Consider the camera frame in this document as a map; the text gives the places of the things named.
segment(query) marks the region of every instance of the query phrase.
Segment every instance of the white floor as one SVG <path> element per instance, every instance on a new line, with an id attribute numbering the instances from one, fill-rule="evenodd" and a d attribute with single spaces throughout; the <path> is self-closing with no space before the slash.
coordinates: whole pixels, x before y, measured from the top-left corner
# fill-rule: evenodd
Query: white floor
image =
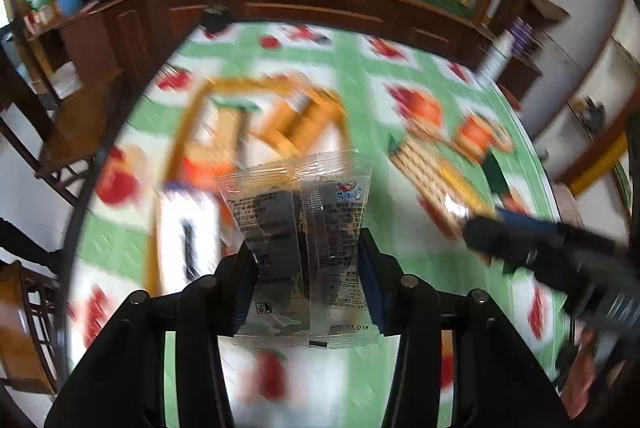
<path id="1" fill-rule="evenodd" d="M 2 119 L 37 156 L 42 142 L 20 111 L 10 107 L 2 112 Z M 0 135 L 0 217 L 19 227 L 47 251 L 54 251 L 62 247 L 71 212 L 71 206 L 62 197 L 45 182 L 33 177 L 33 170 Z M 15 257 L 0 248 L 0 259 L 11 262 Z M 29 262 L 23 264 L 52 276 L 46 267 Z M 4 377 L 1 367 L 0 375 Z M 7 391 L 36 426 L 43 426 L 52 398 L 17 392 L 9 387 Z"/>

